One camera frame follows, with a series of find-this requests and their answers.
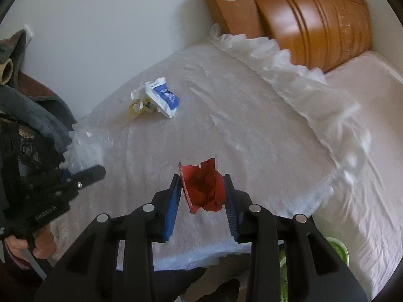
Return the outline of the wooden headboard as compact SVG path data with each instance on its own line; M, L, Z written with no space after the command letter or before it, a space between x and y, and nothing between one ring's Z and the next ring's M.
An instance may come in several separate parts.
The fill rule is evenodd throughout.
M222 33L267 36L295 65L329 72L370 50L365 0L205 0Z

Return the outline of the red paper wrapper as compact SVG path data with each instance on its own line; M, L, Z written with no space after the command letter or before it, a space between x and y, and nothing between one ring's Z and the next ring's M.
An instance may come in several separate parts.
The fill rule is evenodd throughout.
M191 214L203 209L218 212L226 201L223 175L216 168L216 160L210 158L198 165L179 163L184 196Z

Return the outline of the pink bed sheet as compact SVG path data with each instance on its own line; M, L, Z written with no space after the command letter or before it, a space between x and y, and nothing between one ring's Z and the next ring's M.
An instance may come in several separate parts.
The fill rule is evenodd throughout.
M367 51L326 75L361 105L372 138L358 185L339 189L314 214L323 235L347 247L350 270L371 301L402 301L402 74Z

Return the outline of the white blue wrapper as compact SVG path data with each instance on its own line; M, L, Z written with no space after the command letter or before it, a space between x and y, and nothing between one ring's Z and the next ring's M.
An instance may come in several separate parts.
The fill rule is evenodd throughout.
M180 104L180 98L169 90L165 77L140 84L130 96L129 115L133 119L154 111L171 119L176 116Z

